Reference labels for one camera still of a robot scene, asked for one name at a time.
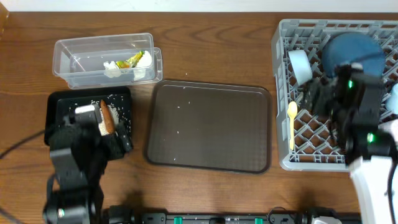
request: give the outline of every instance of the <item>plastic bin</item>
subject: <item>plastic bin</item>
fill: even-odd
[[[285,170],[348,171],[343,151],[330,139],[328,122],[307,110],[295,118],[295,147],[289,149],[287,105],[302,91],[295,78],[288,51],[305,50],[314,76],[322,76],[322,49],[334,36],[361,32],[377,41],[386,53],[385,80],[398,80],[398,21],[341,21],[284,19],[272,38],[272,71],[277,85],[277,140],[280,166]],[[380,122],[396,118],[381,105]]]
[[[140,50],[150,53],[151,65],[120,69],[119,77],[104,74],[104,62],[127,60]],[[162,54],[148,33],[59,40],[54,48],[53,74],[67,81],[71,89],[153,83],[162,79]]]

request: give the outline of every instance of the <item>white wall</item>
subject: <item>white wall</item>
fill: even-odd
[[[0,2],[9,11],[398,12],[398,0],[0,0]]]

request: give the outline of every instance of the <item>yellow spoon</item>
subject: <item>yellow spoon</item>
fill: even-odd
[[[287,107],[287,115],[290,117],[290,141],[289,147],[291,150],[294,149],[294,118],[297,115],[297,104],[294,101],[289,103]]]

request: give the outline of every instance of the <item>yellow spoon handle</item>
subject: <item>yellow spoon handle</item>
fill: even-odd
[[[290,117],[290,142],[289,146],[291,150],[294,150],[294,118]]]

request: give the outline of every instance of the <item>black tray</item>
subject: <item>black tray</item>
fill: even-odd
[[[118,109],[119,120],[124,120],[126,129],[131,135],[131,94],[125,86],[111,88],[95,88],[88,90],[68,90],[52,93],[47,101],[46,130],[53,124],[61,122],[63,117],[78,106],[91,104],[92,101],[104,100]],[[51,133],[46,132],[44,143],[49,144]]]
[[[156,84],[145,156],[153,164],[260,174],[271,164],[271,95],[263,88]]]

